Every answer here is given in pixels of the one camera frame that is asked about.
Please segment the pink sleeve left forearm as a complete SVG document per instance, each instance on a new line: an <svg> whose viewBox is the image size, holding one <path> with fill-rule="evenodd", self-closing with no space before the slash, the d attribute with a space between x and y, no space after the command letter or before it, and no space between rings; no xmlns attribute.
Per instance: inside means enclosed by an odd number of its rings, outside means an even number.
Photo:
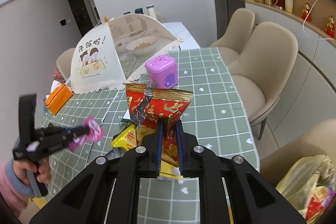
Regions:
<svg viewBox="0 0 336 224"><path fill-rule="evenodd" d="M31 186L23 184L14 174L13 162L11 159L1 165L1 195L13 214L19 218L34 192Z"/></svg>

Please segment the left hand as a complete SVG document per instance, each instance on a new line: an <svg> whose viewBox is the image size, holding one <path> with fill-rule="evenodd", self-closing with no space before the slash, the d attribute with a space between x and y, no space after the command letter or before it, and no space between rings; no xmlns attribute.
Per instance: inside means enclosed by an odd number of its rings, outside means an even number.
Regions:
<svg viewBox="0 0 336 224"><path fill-rule="evenodd" d="M27 177L27 171L32 173L39 173L37 175L38 182L48 184L51 179L51 168L49 165L49 158L45 157L37 167L29 160L17 160L13 162L13 171L17 178L25 185L30 186Z"/></svg>

